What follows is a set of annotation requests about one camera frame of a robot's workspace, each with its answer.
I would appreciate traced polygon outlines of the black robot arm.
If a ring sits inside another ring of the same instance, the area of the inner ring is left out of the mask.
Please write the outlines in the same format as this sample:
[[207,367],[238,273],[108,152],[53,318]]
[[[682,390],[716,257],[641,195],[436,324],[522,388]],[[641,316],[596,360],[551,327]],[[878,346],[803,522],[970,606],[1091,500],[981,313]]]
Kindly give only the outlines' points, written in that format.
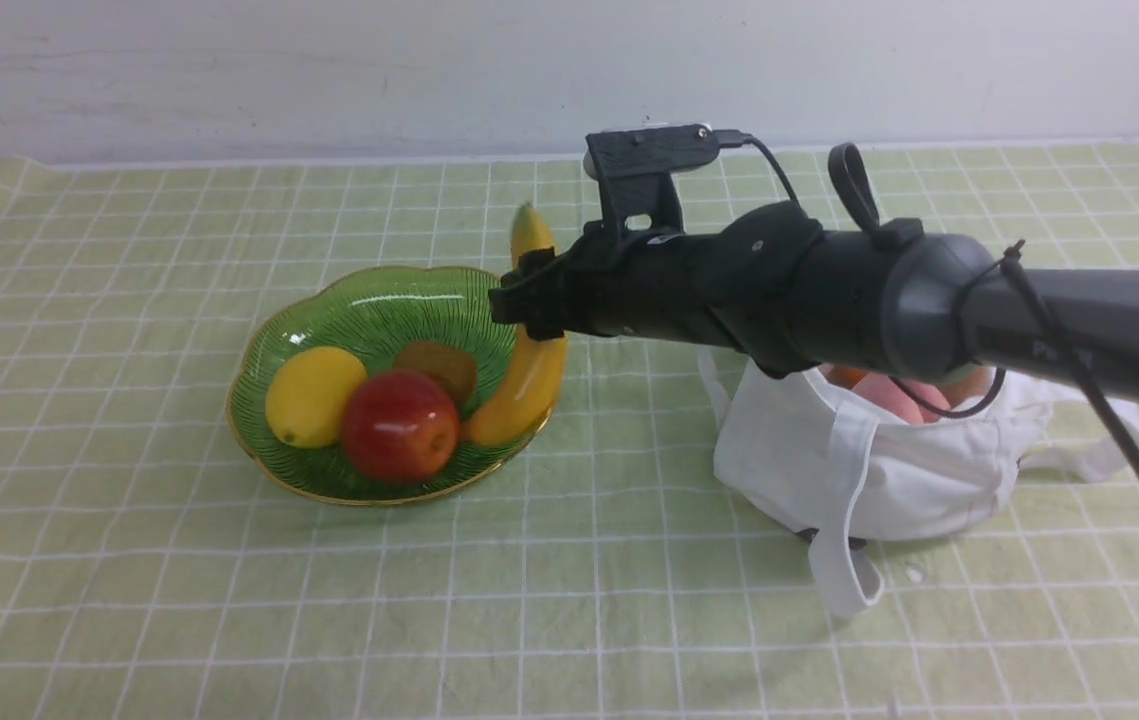
[[595,222],[565,254],[521,261],[487,301],[497,324],[536,339],[732,347],[779,378],[843,365],[941,383],[988,365],[1066,383],[1070,361],[1035,316],[1044,306],[1104,395],[1139,402],[1139,270],[1005,275],[962,234],[879,246],[789,201],[716,234],[620,237]]

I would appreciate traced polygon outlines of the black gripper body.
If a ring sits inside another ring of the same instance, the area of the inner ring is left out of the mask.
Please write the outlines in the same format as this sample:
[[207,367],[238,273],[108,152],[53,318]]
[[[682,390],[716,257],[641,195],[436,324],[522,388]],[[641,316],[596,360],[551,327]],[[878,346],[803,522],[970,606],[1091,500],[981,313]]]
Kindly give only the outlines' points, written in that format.
[[570,249],[531,249],[487,292],[493,322],[523,325],[532,339],[565,333],[729,347],[694,278],[710,234],[633,231],[623,240],[583,234]]

